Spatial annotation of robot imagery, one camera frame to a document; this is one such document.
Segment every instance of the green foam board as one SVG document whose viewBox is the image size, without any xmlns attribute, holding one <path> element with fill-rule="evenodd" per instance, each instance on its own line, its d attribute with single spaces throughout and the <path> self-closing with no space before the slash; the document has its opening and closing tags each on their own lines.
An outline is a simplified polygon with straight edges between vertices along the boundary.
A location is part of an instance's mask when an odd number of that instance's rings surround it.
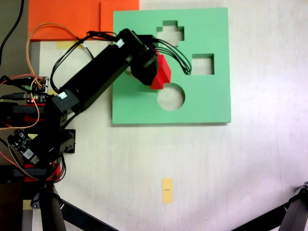
<svg viewBox="0 0 308 231">
<path fill-rule="evenodd" d="M 193 56 L 214 55 L 214 74 L 186 76 L 166 56 L 171 82 L 185 93 L 181 108 L 166 111 L 158 104 L 159 91 L 123 73 L 113 83 L 113 124 L 231 122 L 227 8 L 114 12 L 114 31 L 129 28 L 140 35 L 157 36 L 163 22 L 170 21 L 184 27 L 184 41 L 179 41 L 178 49 L 191 63 Z"/>
</svg>

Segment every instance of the square hole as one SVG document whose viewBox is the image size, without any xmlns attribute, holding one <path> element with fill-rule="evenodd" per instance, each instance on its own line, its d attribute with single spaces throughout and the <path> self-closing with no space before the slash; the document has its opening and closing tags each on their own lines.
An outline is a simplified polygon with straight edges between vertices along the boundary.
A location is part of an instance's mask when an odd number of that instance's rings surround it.
<svg viewBox="0 0 308 231">
<path fill-rule="evenodd" d="M 179 41 L 184 41 L 184 27 L 178 26 L 178 22 L 163 21 L 163 26 L 157 27 L 157 37 L 178 47 Z"/>
<path fill-rule="evenodd" d="M 214 75 L 214 54 L 193 54 L 192 59 L 193 75 Z"/>
</svg>

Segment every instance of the cross-shaped hole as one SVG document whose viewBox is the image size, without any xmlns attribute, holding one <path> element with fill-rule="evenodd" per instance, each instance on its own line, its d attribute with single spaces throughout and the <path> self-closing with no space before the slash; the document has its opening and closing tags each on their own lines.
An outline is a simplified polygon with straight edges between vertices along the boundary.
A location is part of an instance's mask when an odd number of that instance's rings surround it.
<svg viewBox="0 0 308 231">
<path fill-rule="evenodd" d="M 163 21 L 163 26 L 157 27 L 157 37 L 178 47 L 179 41 L 184 41 L 184 27 L 177 21 Z"/>
</svg>

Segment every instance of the red block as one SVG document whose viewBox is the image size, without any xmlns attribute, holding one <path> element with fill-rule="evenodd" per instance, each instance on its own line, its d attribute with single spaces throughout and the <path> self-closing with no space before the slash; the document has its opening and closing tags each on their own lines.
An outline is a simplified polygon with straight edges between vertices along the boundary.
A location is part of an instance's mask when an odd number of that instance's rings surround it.
<svg viewBox="0 0 308 231">
<path fill-rule="evenodd" d="M 150 88 L 153 90 L 163 89 L 165 83 L 171 83 L 171 69 L 164 55 L 158 54 L 158 72 Z"/>
</svg>

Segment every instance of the circular hole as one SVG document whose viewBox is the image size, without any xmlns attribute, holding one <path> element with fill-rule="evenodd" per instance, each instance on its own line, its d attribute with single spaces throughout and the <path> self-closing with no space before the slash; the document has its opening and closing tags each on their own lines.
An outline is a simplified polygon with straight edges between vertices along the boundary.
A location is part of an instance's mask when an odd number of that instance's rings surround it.
<svg viewBox="0 0 308 231">
<path fill-rule="evenodd" d="M 174 83 L 165 84 L 164 89 L 158 93 L 158 104 L 167 111 L 181 108 L 185 101 L 183 89 Z"/>
</svg>

